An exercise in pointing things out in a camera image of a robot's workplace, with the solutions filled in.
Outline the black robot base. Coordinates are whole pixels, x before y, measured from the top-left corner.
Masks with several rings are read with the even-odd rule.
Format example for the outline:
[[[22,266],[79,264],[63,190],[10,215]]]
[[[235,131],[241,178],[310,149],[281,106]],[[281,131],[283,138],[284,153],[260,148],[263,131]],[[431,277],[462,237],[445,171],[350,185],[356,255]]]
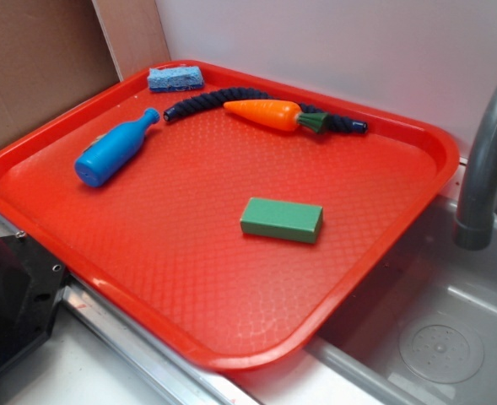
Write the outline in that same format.
[[[34,238],[0,236],[0,375],[50,338],[66,277]]]

